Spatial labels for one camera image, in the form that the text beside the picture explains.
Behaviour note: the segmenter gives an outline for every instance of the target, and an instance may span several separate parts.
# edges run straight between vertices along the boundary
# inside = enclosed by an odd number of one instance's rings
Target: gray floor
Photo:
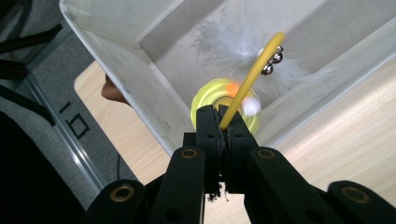
[[[2,55],[2,58],[28,63],[32,74],[24,81],[0,80],[0,84],[31,99],[37,98],[32,94],[32,85],[38,88],[43,93],[41,99],[47,100],[53,116],[57,116],[56,126],[51,127],[37,114],[3,98],[0,98],[0,110],[17,121],[31,136],[81,204],[88,208],[100,188],[106,184],[118,177],[135,177],[123,160],[120,160],[118,176],[116,149],[74,91],[76,77],[93,61],[93,57],[67,27],[58,5],[58,1],[33,1],[29,20],[21,36],[48,30],[60,22],[64,28],[45,48],[37,46]],[[38,52],[39,49],[44,51],[31,60],[32,52]],[[74,157],[76,151],[73,155],[71,147],[80,149],[78,152],[82,157]],[[86,162],[86,165],[76,162],[78,159],[79,162]],[[96,175],[96,181],[90,179],[92,174]]]

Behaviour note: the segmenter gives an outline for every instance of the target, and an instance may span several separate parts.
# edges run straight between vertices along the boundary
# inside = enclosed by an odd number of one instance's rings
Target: white feather
[[[239,80],[245,78],[257,60],[257,52],[269,41],[265,34],[277,32],[258,30],[254,17],[248,4],[243,4],[236,12],[225,7],[219,21],[203,21],[197,26],[192,45],[206,69],[224,75],[231,73]],[[283,54],[283,61],[274,64],[273,74],[261,76],[256,82],[257,91],[278,98],[300,83],[321,82],[329,78],[332,70],[311,75],[299,66],[299,61],[288,58],[287,49]]]

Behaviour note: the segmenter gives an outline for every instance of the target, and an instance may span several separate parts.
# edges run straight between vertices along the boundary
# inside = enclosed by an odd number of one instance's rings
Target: metal ball
[[[265,67],[262,69],[262,74],[267,76],[272,74],[274,71],[274,67],[272,66],[271,63],[268,63],[267,65],[265,65]]]
[[[276,49],[277,49],[277,52],[278,52],[278,53],[281,53],[281,52],[283,52],[283,48],[282,48],[282,46],[278,46]]]
[[[272,63],[280,63],[282,62],[283,55],[281,53],[277,53],[271,59],[272,59]]]

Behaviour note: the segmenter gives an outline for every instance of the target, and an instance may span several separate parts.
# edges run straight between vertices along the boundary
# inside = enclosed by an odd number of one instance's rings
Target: white pom pom
[[[257,59],[256,52],[263,48],[264,36],[251,25],[253,19],[246,7],[236,13],[225,7],[221,12],[219,21],[204,21],[197,26],[192,44],[197,56],[202,57],[205,68],[224,73],[251,66]]]
[[[254,97],[247,96],[242,102],[242,110],[248,117],[253,117],[261,110],[260,102]]]

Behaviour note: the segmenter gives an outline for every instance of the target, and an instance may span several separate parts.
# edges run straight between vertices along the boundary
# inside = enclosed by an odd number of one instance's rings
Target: screw hole
[[[183,212],[179,209],[171,209],[166,212],[166,219],[170,222],[178,222],[183,219]]]
[[[346,196],[349,200],[355,203],[369,203],[370,197],[365,192],[360,189],[354,187],[343,187],[341,188],[341,192]]]
[[[181,151],[181,157],[184,159],[192,159],[198,156],[198,152],[194,149],[184,149]]]
[[[309,220],[316,223],[323,223],[326,218],[319,211],[314,209],[307,209],[305,211],[305,215],[309,218]]]
[[[275,157],[275,153],[268,149],[260,149],[258,154],[261,158],[271,160]]]
[[[130,200],[134,196],[134,187],[127,185],[121,185],[113,189],[110,193],[110,198],[113,202],[122,203]]]

